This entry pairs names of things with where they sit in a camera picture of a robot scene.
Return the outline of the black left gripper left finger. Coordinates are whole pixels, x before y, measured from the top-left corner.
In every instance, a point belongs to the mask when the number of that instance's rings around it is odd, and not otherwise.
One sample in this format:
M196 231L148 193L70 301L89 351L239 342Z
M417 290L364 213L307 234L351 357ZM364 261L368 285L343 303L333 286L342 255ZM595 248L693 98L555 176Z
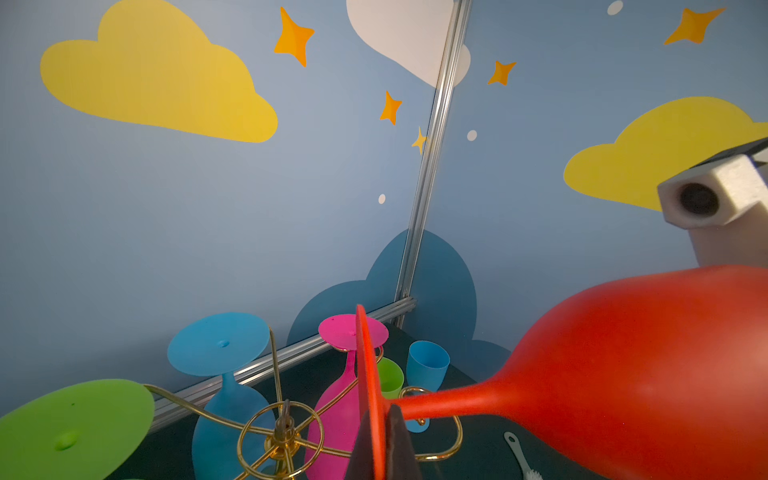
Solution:
M369 414L365 413L351 452L345 480L373 480L374 464Z

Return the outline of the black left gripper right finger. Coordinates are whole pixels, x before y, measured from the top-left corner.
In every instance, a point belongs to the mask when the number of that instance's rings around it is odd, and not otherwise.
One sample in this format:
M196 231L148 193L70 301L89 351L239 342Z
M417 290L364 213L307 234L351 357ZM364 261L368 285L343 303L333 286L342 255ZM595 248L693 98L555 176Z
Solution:
M422 480L410 432L399 406L390 407L386 423L386 479Z

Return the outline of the light green wine glass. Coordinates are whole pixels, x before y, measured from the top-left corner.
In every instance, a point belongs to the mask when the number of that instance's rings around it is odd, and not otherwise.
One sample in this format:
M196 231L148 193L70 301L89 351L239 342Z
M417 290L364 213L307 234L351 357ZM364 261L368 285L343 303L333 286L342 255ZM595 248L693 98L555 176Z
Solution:
M397 399L405 380L401 367L393 360L383 357L377 368L383 397L389 400Z

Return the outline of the blue wine glass front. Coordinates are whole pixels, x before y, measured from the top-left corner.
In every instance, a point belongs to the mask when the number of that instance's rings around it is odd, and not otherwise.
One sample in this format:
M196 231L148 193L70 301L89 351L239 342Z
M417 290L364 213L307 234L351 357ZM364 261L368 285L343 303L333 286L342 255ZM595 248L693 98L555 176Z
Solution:
M450 355L436 343L418 340L409 347L406 381L409 387L436 392L442 385L450 365Z

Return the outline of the red wine glass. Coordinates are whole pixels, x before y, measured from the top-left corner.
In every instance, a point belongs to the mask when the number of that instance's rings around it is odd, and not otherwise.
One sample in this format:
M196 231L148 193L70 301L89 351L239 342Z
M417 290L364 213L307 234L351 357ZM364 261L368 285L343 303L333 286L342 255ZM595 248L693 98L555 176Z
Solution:
M767 475L767 272L724 265L561 302L488 380L397 400L404 420L510 419L610 479Z

